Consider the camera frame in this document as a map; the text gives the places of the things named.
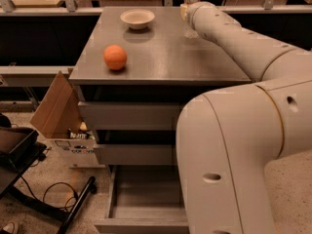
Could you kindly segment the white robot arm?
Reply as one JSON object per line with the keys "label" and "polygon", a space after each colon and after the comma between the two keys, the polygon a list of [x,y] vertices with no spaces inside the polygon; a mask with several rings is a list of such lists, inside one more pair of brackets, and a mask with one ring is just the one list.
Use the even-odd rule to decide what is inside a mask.
{"label": "white robot arm", "polygon": [[190,234],[275,234],[264,168],[312,149],[312,52],[247,30],[208,2],[180,13],[247,74],[182,109],[176,156]]}

